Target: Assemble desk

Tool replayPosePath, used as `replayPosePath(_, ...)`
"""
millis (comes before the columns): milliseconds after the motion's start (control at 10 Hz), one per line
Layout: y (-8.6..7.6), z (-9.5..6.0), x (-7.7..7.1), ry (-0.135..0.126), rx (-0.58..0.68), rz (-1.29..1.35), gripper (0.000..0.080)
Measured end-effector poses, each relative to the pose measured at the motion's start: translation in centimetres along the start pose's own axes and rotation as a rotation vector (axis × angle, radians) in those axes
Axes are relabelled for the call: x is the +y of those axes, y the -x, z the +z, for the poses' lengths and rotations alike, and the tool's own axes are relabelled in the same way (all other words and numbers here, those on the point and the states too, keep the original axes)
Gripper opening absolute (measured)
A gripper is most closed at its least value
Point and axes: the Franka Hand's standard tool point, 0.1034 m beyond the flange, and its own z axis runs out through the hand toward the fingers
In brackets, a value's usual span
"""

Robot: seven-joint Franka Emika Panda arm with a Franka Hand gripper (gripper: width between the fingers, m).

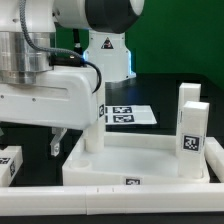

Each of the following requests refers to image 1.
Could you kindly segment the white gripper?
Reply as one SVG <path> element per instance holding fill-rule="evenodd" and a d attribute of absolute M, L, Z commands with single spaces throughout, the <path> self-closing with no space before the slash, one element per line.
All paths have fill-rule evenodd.
<path fill-rule="evenodd" d="M 85 130 L 97 121 L 96 85 L 93 68 L 62 66 L 39 73 L 34 85 L 0 82 L 0 121 L 53 127 L 51 155 L 57 156 L 66 128 Z"/>

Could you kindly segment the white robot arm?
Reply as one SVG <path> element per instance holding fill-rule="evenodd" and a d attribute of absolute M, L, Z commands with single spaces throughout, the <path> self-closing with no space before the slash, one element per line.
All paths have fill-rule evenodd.
<path fill-rule="evenodd" d="M 82 130 L 104 148 L 102 70 L 75 33 L 125 33 L 145 0 L 0 0 L 0 121 Z"/>

